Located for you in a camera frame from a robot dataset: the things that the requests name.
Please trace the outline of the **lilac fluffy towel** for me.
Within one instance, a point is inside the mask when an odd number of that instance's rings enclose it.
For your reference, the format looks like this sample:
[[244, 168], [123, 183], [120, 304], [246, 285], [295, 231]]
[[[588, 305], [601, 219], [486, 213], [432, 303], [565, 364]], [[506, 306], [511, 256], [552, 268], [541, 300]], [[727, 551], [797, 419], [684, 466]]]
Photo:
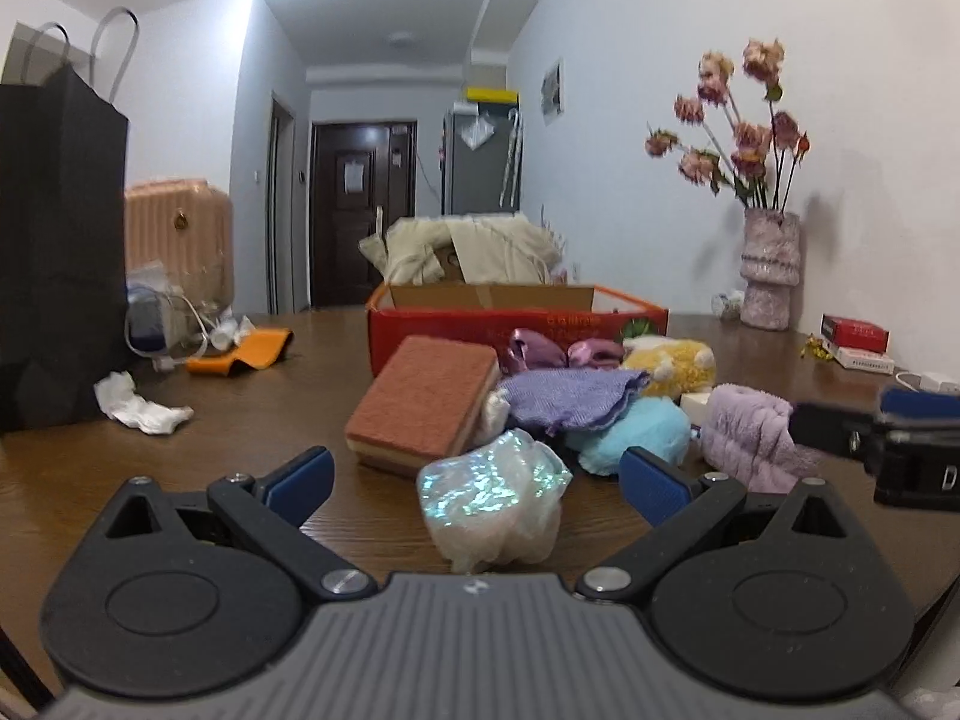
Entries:
[[794, 406], [755, 388], [725, 383], [709, 394], [700, 429], [704, 458], [750, 493], [789, 494], [818, 475], [820, 454], [794, 444]]

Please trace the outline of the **iridescent plastic bag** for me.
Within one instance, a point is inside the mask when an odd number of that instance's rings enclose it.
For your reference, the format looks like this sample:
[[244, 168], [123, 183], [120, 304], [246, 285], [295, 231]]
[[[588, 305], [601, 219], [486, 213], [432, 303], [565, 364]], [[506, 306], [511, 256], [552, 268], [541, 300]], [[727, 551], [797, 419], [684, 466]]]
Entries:
[[523, 429], [425, 466], [416, 494], [434, 546], [455, 574], [540, 564], [555, 548], [573, 475]]

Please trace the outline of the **pink satin bow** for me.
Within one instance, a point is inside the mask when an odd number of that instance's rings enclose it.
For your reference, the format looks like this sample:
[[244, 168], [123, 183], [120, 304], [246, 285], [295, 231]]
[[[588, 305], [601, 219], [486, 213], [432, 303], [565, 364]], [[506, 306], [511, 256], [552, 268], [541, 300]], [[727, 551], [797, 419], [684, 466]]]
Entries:
[[617, 369], [625, 359], [625, 348], [605, 338], [586, 338], [566, 348], [542, 333], [514, 330], [501, 359], [501, 369], [514, 376], [544, 369]]

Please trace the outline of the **pink suitcase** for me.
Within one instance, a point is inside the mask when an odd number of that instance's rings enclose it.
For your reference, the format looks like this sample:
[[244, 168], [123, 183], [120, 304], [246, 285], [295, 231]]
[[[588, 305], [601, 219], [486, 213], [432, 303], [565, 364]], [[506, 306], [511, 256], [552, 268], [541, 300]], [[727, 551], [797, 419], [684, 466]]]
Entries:
[[233, 205], [223, 190], [203, 179], [132, 185], [124, 221], [129, 277], [161, 265], [194, 304], [215, 310], [233, 304]]

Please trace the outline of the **crumpled white tissue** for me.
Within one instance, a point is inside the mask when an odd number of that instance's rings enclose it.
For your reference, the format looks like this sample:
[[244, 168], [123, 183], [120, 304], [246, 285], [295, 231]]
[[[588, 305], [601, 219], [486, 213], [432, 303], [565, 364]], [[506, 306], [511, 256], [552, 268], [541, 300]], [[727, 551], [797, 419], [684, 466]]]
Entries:
[[189, 406], [169, 408], [143, 398], [128, 372], [110, 372], [93, 390], [104, 416], [147, 436], [172, 436], [194, 417]]

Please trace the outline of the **clear plastic bag clutter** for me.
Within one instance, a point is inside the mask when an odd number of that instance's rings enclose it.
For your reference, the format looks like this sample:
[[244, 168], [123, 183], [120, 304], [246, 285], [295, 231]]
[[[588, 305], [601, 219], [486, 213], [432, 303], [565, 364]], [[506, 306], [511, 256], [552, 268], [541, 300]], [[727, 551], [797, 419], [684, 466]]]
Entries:
[[238, 319], [231, 309], [192, 301], [159, 260], [127, 275], [125, 343], [156, 372], [172, 372], [192, 359], [226, 355], [254, 330], [249, 317]]

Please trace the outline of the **wall picture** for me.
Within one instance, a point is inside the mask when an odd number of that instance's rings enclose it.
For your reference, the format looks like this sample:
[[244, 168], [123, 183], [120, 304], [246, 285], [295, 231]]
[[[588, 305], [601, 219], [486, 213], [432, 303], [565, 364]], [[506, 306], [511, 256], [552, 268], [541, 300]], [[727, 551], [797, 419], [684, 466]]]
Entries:
[[556, 60], [555, 64], [545, 71], [540, 85], [540, 110], [547, 124], [558, 119], [565, 110], [562, 60]]

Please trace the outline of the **yellow box on fridge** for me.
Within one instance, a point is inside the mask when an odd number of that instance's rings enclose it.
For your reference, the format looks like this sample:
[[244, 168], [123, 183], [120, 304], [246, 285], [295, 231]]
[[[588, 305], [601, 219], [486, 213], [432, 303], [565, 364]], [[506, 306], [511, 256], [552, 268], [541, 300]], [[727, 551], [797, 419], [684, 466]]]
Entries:
[[501, 106], [517, 106], [519, 93], [512, 89], [482, 88], [481, 86], [467, 86], [467, 101], [477, 104], [501, 104]]

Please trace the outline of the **yellow white plush toy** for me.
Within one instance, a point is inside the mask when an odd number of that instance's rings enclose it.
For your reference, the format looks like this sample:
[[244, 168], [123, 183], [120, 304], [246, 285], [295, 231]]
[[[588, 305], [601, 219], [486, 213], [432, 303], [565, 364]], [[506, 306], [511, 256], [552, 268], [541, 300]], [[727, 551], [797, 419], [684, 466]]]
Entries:
[[697, 340], [632, 338], [626, 342], [622, 369], [646, 374], [643, 397], [677, 401], [685, 394], [708, 392], [716, 383], [715, 353]]

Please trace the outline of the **grey refrigerator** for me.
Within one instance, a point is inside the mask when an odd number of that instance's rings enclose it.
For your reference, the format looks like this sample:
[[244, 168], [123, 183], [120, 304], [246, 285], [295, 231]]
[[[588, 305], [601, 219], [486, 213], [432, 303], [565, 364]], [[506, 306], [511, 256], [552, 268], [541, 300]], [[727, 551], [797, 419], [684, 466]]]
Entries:
[[521, 210], [523, 128], [517, 104], [457, 101], [452, 106], [443, 124], [443, 215]]

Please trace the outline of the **beige jacket on chair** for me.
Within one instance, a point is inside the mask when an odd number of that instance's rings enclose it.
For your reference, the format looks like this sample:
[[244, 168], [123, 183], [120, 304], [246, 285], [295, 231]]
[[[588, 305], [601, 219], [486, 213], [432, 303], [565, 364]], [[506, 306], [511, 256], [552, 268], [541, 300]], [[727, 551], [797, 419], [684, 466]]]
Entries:
[[402, 218], [358, 250], [387, 284], [547, 284], [563, 261], [560, 239], [523, 213]]

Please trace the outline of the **white small box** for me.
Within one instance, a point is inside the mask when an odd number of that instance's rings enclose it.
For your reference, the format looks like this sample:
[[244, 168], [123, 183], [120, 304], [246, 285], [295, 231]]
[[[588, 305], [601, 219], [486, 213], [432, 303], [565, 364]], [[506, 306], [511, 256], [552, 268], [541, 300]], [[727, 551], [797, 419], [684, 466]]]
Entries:
[[896, 364], [887, 355], [879, 355], [867, 349], [843, 348], [833, 351], [833, 359], [848, 371], [871, 372], [878, 376], [893, 376]]

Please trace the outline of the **dark brown door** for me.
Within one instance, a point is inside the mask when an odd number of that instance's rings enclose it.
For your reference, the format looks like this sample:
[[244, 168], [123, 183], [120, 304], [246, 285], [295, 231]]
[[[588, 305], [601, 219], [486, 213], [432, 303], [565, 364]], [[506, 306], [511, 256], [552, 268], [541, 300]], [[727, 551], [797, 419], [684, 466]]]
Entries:
[[382, 281], [359, 243], [415, 213], [416, 123], [331, 122], [311, 133], [309, 294], [364, 304]]

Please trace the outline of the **purple knitted cloth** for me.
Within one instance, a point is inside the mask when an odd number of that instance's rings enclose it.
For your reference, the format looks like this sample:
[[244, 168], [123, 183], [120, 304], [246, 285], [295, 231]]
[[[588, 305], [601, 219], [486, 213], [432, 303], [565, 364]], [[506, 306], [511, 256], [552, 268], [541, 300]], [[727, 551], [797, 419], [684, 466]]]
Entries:
[[595, 433], [613, 424], [646, 388], [636, 369], [537, 369], [503, 380], [509, 419], [528, 431]]

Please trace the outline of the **pink textured vase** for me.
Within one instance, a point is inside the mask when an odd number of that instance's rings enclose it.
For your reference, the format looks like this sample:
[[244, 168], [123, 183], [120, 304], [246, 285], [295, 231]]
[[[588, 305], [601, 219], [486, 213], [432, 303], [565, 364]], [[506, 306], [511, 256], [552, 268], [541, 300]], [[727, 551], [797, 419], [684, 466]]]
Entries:
[[794, 213], [761, 208], [745, 211], [740, 255], [745, 294], [740, 320], [768, 332], [786, 330], [801, 268], [799, 218]]

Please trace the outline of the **red orange cardboard box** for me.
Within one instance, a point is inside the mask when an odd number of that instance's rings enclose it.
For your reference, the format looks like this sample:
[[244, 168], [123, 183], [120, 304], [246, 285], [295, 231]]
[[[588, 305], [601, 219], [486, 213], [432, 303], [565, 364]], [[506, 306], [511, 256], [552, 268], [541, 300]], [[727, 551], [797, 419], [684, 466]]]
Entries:
[[366, 304], [375, 374], [409, 337], [486, 344], [504, 355], [516, 330], [532, 330], [566, 348], [586, 338], [625, 338], [636, 325], [662, 335], [669, 310], [584, 284], [383, 284]]

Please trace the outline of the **black paper bag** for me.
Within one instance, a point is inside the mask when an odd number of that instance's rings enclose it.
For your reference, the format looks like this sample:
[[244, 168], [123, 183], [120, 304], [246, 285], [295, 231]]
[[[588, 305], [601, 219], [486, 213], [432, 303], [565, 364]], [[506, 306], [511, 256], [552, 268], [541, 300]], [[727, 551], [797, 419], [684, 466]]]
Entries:
[[64, 59], [2, 88], [2, 431], [99, 415], [122, 369], [128, 119]]

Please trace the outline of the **light blue plush ball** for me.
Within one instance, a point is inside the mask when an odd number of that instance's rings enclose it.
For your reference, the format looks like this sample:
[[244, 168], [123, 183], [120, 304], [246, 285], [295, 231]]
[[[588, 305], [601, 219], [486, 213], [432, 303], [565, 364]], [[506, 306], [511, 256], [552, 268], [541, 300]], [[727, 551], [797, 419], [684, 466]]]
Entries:
[[594, 476], [615, 476], [620, 458], [631, 447], [640, 447], [667, 465], [680, 465], [688, 452], [692, 423], [670, 398], [640, 397], [631, 402], [617, 421], [598, 433], [571, 431], [568, 450], [579, 465]]

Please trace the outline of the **orange cloth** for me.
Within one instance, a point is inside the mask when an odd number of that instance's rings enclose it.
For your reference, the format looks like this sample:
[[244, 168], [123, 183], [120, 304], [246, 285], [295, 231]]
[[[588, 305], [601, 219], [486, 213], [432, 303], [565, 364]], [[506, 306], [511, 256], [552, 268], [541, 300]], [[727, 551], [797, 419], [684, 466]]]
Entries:
[[189, 359], [185, 369], [192, 376], [236, 377], [245, 372], [265, 371], [283, 361], [295, 333], [288, 328], [261, 328], [249, 333], [229, 353]]

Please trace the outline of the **dried pink flowers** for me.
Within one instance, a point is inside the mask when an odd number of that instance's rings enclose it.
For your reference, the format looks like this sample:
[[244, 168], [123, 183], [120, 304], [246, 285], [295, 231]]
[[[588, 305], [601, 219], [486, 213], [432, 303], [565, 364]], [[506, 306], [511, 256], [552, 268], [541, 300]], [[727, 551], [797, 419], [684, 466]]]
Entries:
[[[715, 195], [727, 188], [745, 210], [784, 215], [796, 172], [812, 148], [809, 133], [781, 107], [784, 60], [778, 39], [748, 39], [739, 60], [708, 50], [698, 60], [695, 93], [677, 96], [672, 106], [675, 121], [700, 132], [706, 143], [693, 145], [669, 128], [650, 128], [644, 153], [653, 160], [674, 154], [686, 182]], [[740, 112], [732, 89], [736, 75], [763, 91], [761, 121]]]

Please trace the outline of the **red cigarette box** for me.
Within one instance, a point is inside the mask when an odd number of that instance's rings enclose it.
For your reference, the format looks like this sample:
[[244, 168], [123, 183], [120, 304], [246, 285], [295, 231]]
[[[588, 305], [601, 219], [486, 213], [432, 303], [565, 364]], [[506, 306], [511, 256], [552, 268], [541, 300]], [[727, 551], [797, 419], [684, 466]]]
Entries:
[[885, 355], [889, 349], [890, 333], [865, 320], [823, 314], [820, 330], [822, 337], [838, 348], [861, 349], [876, 355]]

